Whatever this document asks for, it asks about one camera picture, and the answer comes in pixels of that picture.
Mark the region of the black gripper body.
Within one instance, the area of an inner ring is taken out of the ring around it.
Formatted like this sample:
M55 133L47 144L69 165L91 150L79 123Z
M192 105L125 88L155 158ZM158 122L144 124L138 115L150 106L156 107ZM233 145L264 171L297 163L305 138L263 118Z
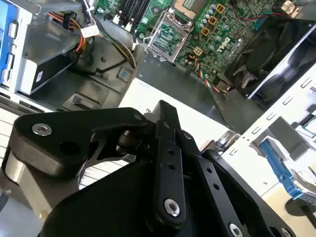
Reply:
M43 237L180 237L184 179L171 164L129 164L60 202Z

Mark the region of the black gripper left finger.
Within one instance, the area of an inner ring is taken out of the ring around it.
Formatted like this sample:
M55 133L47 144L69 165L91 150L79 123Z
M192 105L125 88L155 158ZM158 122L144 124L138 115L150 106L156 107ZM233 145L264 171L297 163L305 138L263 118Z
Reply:
M8 143L8 177L46 229L180 229L186 222L182 129L159 101L28 114Z

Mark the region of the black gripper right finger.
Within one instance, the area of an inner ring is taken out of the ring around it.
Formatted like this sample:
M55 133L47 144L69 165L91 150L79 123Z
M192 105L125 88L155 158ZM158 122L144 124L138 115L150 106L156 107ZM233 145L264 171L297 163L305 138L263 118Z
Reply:
M186 222L182 237L294 237L286 222L212 149L177 138L184 162Z

